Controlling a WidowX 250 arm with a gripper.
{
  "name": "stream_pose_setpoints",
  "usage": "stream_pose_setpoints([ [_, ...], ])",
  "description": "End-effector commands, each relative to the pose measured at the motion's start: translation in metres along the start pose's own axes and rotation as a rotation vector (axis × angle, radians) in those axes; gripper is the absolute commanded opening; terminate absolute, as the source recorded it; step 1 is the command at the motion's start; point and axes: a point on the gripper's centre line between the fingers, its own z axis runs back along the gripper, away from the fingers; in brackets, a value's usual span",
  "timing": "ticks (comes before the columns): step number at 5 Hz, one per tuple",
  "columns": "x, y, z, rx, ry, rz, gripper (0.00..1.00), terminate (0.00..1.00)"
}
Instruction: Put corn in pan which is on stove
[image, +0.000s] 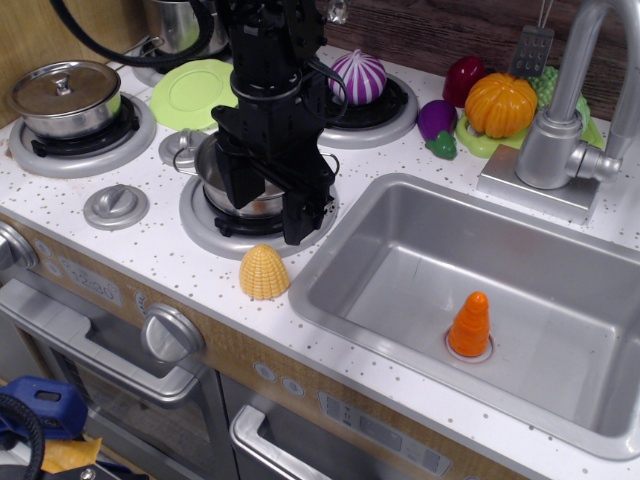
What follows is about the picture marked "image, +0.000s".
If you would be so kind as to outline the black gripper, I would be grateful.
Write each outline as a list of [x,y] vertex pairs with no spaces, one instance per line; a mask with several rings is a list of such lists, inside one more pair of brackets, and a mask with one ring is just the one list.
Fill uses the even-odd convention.
[[[298,69],[280,85],[251,84],[234,72],[236,107],[218,106],[211,114],[219,132],[249,148],[276,152],[294,142],[318,139],[326,125],[326,78],[323,71]],[[218,170],[235,209],[244,208],[265,192],[265,180],[252,167],[248,153],[230,142],[215,146]],[[329,187],[288,190],[282,200],[284,240],[299,245],[319,230],[334,197]]]

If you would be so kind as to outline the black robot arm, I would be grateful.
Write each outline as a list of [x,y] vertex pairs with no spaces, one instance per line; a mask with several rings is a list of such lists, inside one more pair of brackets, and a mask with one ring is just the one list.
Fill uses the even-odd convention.
[[318,230],[335,175],[319,151],[328,70],[316,56],[325,20],[312,1],[218,1],[228,35],[236,107],[216,107],[215,159],[230,203],[242,208],[273,184],[284,240]]

